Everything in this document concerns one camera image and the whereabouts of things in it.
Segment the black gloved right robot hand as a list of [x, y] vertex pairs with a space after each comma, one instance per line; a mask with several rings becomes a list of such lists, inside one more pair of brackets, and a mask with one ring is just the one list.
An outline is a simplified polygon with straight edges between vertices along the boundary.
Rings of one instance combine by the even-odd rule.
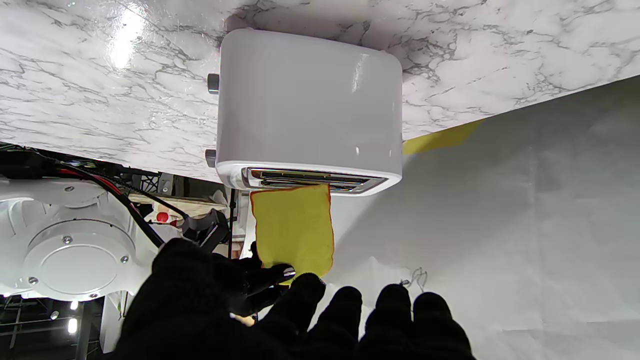
[[258, 242], [251, 243], [251, 256], [229, 259], [212, 254], [214, 279], [225, 309], [234, 316], [246, 318], [259, 313], [285, 292], [286, 281], [297, 272], [293, 265], [278, 263], [264, 267], [258, 255]]

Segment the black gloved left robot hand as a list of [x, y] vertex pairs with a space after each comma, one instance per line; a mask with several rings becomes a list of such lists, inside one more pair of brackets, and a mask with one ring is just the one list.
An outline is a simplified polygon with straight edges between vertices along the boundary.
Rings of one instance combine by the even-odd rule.
[[359, 335], [361, 292], [347, 285], [311, 321], [326, 284], [295, 274], [285, 291], [250, 317], [226, 310], [215, 282], [213, 253], [174, 238], [155, 256], [125, 316], [115, 360], [472, 360], [466, 331], [445, 299], [414, 300], [401, 284], [377, 297]]

